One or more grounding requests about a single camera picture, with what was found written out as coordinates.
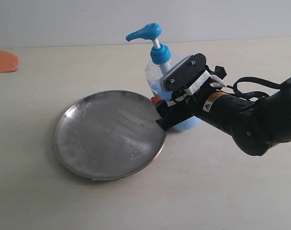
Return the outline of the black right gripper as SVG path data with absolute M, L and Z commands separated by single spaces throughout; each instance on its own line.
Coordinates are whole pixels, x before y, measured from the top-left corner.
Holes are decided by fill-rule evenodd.
M 184 88 L 174 91 L 171 99 L 175 104 L 168 107 L 166 114 L 163 118 L 156 120 L 156 123 L 162 130 L 168 131 L 173 126 L 196 116 L 212 126 L 217 126 L 217 119 L 203 110 L 205 101 L 215 92 L 217 92 L 217 87 L 213 87 L 209 83 L 202 85 L 193 95 L 188 95 L 184 91 Z M 151 98 L 151 102 L 156 107 L 166 105 L 165 100 L 161 100 L 155 96 Z

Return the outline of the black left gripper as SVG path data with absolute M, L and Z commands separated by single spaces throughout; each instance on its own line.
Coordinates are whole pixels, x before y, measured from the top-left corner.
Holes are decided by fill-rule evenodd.
M 19 68 L 17 55 L 0 49 L 0 73 L 15 72 Z

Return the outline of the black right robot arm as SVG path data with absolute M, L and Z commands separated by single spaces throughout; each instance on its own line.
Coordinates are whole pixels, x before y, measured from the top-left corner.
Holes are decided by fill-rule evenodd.
M 281 84 L 253 77 L 238 82 L 255 82 L 277 92 L 271 96 L 257 91 L 244 94 L 234 85 L 234 93 L 228 94 L 207 80 L 194 95 L 172 106 L 163 100 L 156 102 L 158 125 L 167 131 L 196 116 L 230 135 L 251 156 L 262 156 L 277 144 L 291 142 L 291 78 Z

